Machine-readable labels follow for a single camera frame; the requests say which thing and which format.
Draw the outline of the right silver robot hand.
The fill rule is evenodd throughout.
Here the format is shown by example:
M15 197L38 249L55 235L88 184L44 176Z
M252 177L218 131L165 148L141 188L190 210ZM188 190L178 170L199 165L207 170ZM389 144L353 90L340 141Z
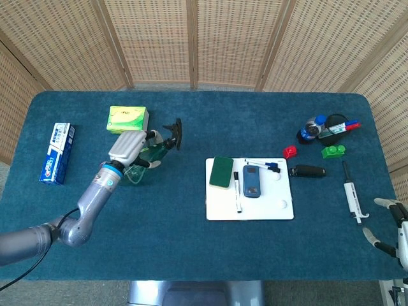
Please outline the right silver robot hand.
M392 247L380 241L367 227L363 228L363 234L376 249L397 258L400 266L407 271L407 205L398 200L384 198L375 198L374 203L390 211L397 225L398 244Z

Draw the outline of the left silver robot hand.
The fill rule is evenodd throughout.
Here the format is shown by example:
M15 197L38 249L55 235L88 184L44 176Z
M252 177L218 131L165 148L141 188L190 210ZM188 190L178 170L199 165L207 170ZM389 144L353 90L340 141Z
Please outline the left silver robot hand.
M160 161L149 162L139 156L143 146L149 139L162 140L161 135L156 130L125 131L121 133L108 153L110 157L109 164L119 171L124 171L125 168L134 164L148 169L158 167L161 164Z

